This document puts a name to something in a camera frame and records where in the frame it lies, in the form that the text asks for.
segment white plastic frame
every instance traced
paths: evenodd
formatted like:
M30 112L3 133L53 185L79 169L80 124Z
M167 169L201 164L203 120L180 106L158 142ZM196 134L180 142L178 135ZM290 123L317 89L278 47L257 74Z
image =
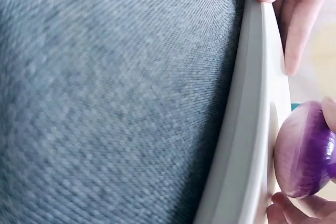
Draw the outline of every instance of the white plastic frame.
M291 113L272 4L246 0L234 76L194 224L261 224L275 191L273 145Z

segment gray upholstery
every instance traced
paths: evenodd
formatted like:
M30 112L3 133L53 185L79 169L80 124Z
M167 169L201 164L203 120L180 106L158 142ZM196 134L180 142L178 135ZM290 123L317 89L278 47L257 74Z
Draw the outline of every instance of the gray upholstery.
M244 0L0 0L0 223L192 223Z

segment red onion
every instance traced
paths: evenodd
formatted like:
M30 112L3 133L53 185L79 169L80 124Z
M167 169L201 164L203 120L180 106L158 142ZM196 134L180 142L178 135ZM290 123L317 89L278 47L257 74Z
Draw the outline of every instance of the red onion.
M322 113L321 103L297 107L280 128L274 152L280 189L291 198L317 193L336 178L336 135Z

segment fingernail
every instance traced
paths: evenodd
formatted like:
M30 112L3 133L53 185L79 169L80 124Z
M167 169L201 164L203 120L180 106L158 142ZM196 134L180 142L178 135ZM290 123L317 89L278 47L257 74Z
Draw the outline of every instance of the fingernail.
M285 196L283 193L274 194L272 201L274 202L274 204L280 207L286 207L292 204L289 198Z

